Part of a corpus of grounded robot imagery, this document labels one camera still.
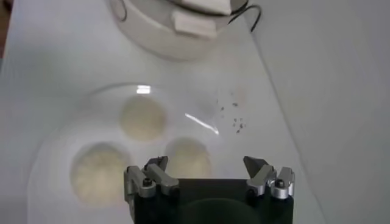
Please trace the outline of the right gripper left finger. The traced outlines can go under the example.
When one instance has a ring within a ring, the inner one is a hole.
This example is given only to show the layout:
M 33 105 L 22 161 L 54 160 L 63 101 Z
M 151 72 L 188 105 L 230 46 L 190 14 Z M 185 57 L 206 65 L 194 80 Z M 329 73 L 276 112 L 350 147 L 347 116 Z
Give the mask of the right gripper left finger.
M 178 198 L 179 180 L 165 173 L 169 158 L 159 156 L 150 159 L 142 169 L 129 166 L 124 171 L 124 199 L 130 203 L 138 195 L 141 198 L 156 196 L 157 188 L 163 195 Z

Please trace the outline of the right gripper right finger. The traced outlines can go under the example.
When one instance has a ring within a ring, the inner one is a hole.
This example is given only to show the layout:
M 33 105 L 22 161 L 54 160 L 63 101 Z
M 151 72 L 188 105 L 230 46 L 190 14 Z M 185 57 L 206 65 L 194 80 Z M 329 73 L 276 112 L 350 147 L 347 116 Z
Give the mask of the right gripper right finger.
M 246 181 L 249 197 L 260 197 L 269 188 L 272 198 L 286 200 L 294 196 L 295 173 L 289 167 L 282 167 L 277 172 L 264 159 L 245 156 L 244 165 L 250 178 Z

